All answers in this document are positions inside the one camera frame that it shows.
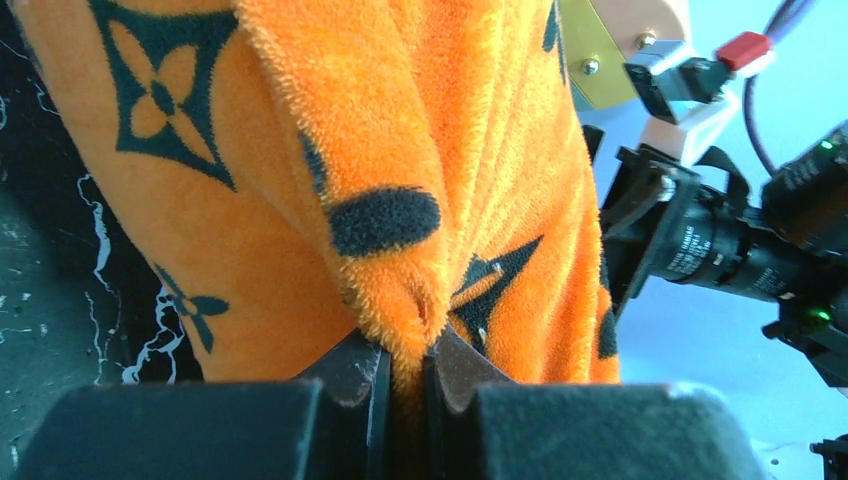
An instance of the black marble surface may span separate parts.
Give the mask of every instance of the black marble surface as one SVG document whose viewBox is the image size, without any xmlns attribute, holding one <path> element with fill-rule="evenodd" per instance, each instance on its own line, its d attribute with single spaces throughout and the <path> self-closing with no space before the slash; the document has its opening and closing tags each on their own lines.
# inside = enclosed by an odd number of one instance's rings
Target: black marble surface
<svg viewBox="0 0 848 480">
<path fill-rule="evenodd" d="M 70 389 L 199 378 L 0 2 L 0 480 Z"/>
</svg>

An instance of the folded cloth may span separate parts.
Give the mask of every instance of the folded cloth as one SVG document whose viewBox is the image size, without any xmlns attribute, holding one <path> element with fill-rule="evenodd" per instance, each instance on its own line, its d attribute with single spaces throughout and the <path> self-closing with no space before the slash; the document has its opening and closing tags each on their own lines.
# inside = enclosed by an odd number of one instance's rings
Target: folded cloth
<svg viewBox="0 0 848 480">
<path fill-rule="evenodd" d="M 208 381 L 291 378 L 359 326 L 415 419 L 447 322 L 519 382 L 618 380 L 555 2 L 11 7 Z"/>
</svg>

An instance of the black cylinder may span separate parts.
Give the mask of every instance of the black cylinder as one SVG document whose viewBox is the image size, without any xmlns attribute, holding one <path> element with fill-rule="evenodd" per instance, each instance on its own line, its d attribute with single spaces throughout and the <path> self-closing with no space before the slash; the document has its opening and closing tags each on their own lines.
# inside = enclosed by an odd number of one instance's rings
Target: black cylinder
<svg viewBox="0 0 848 480">
<path fill-rule="evenodd" d="M 848 122 L 763 187 L 763 214 L 793 245 L 814 253 L 848 253 Z"/>
<path fill-rule="evenodd" d="M 815 257 L 724 208 L 691 205 L 651 262 L 651 275 L 679 284 L 776 301 L 797 294 Z"/>
</svg>

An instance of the plush cloth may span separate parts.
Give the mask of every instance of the plush cloth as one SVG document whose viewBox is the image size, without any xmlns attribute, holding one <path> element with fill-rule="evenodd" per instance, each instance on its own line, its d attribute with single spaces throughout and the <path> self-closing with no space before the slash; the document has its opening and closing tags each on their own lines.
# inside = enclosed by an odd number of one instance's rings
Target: plush cloth
<svg viewBox="0 0 848 480">
<path fill-rule="evenodd" d="M 208 381 L 358 326 L 420 413 L 450 322 L 519 382 L 616 382 L 551 0 L 15 0 L 33 61 Z"/>
</svg>

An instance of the red connector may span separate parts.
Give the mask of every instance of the red connector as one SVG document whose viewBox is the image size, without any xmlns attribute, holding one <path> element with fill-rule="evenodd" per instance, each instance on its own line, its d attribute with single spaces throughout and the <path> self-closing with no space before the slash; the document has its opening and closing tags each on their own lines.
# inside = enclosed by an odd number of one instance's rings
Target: red connector
<svg viewBox="0 0 848 480">
<path fill-rule="evenodd" d="M 771 39 L 754 32 L 745 32 L 716 50 L 716 59 L 739 76 L 758 74 L 773 59 Z"/>
</svg>

